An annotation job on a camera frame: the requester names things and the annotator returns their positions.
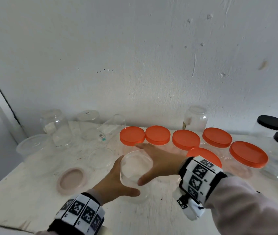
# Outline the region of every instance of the tabletop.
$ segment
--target tabletop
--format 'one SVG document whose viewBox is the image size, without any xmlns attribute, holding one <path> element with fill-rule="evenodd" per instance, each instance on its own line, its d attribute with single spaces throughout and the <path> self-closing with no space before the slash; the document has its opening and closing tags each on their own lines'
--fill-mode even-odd
<svg viewBox="0 0 278 235">
<path fill-rule="evenodd" d="M 109 172 L 112 165 L 96 170 L 88 167 L 87 157 L 92 146 L 81 138 L 77 122 L 70 122 L 70 127 L 74 135 L 73 145 L 58 152 L 57 157 L 63 163 L 56 172 L 34 178 L 28 173 L 24 163 L 21 163 L 0 181 L 0 225 L 29 232 L 46 230 L 55 213 L 70 197 L 63 196 L 56 190 L 56 181 L 63 171 L 70 167 L 82 167 L 86 170 L 88 181 L 81 192 L 92 188 Z M 245 135 L 232 137 L 233 141 L 249 140 L 249 136 Z M 121 155 L 118 135 L 110 140 L 107 147 L 114 152 L 115 159 Z M 278 182 L 259 172 L 248 182 L 278 204 Z M 176 182 L 154 180 L 151 183 L 150 197 L 143 204 L 131 204 L 121 198 L 105 204 L 103 225 L 113 234 L 219 234 L 210 210 L 206 210 L 196 221 L 190 221 L 184 216 L 172 198 L 172 192 L 177 187 Z"/>
</svg>

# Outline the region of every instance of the person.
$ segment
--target person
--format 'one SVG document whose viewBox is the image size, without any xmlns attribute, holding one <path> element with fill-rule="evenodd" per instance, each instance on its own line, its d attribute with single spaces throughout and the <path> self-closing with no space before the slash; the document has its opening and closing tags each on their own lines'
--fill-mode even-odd
<svg viewBox="0 0 278 235">
<path fill-rule="evenodd" d="M 182 181 L 184 181 L 185 176 L 182 173 L 186 174 L 192 163 L 197 164 L 197 167 L 199 164 L 195 161 L 195 158 L 186 158 L 182 155 L 165 152 L 151 144 L 141 143 L 136 146 L 145 150 L 153 160 L 152 169 L 138 180 L 139 186 L 145 185 L 156 177 L 174 174 L 180 174 Z M 123 156 L 115 161 L 111 171 L 97 185 L 86 193 L 82 193 L 98 203 L 97 206 L 113 201 L 119 196 L 140 195 L 138 189 L 126 187 L 120 181 L 120 162 L 122 158 Z M 217 172 L 210 185 L 209 192 L 201 202 L 204 208 L 211 209 L 213 221 L 222 235 L 278 235 L 278 206 L 274 202 L 257 192 L 241 178 L 227 176 L 223 172 Z M 81 217 L 90 218 L 89 215 L 90 213 L 87 215 L 82 213 Z M 75 221 L 75 227 L 81 226 L 82 224 L 77 224 L 83 221 L 77 221 Z M 97 230 L 101 227 L 100 225 L 98 221 L 96 224 Z M 60 224 L 60 220 L 55 219 L 47 231 L 36 234 L 96 233 L 96 229 L 93 231 L 89 228 L 82 233 L 81 229 L 72 230 L 71 227 L 67 223 Z"/>
</svg>

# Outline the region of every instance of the wall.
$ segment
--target wall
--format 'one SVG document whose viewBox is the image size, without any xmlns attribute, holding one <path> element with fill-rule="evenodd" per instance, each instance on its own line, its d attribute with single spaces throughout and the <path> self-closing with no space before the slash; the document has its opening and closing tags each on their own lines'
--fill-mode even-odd
<svg viewBox="0 0 278 235">
<path fill-rule="evenodd" d="M 0 89 L 28 135 L 39 110 L 247 132 L 278 116 L 278 0 L 0 0 Z"/>
</svg>

